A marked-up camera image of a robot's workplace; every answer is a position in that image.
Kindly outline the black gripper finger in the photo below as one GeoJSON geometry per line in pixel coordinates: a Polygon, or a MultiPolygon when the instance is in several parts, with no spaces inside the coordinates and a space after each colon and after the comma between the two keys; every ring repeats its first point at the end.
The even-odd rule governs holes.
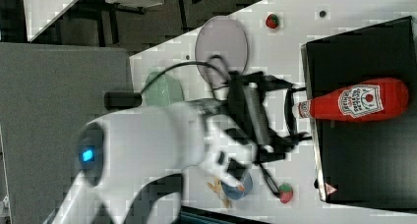
{"type": "Polygon", "coordinates": [[[297,119],[292,113],[292,107],[295,105],[294,103],[294,94],[296,92],[305,91],[306,88],[294,88],[291,86],[285,94],[284,99],[284,118],[286,122],[286,126],[289,133],[296,133],[297,132],[297,119]]]}
{"type": "Polygon", "coordinates": [[[279,139],[279,143],[282,145],[297,145],[301,141],[304,140],[311,140],[312,137],[307,132],[295,133],[290,134],[289,136],[285,136],[279,139]]]}

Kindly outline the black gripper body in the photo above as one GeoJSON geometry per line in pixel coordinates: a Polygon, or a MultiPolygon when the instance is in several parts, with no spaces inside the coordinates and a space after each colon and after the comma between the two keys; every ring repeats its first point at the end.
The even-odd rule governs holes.
{"type": "Polygon", "coordinates": [[[230,117],[256,145],[255,163],[283,160],[295,145],[282,145],[269,126],[264,100],[269,91],[288,90],[292,83],[263,72],[241,75],[231,71],[226,106],[230,117]]]}

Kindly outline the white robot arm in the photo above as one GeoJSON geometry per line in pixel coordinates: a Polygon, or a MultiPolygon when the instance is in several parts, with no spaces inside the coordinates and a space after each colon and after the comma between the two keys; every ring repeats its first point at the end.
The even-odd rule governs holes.
{"type": "Polygon", "coordinates": [[[226,84],[225,99],[139,106],[86,123],[71,187],[43,224],[92,224],[100,209],[113,224],[172,224],[190,167],[246,191],[252,166],[282,158],[303,139],[295,130],[280,137],[263,105],[270,91],[298,89],[262,72],[233,72],[226,84]]]}

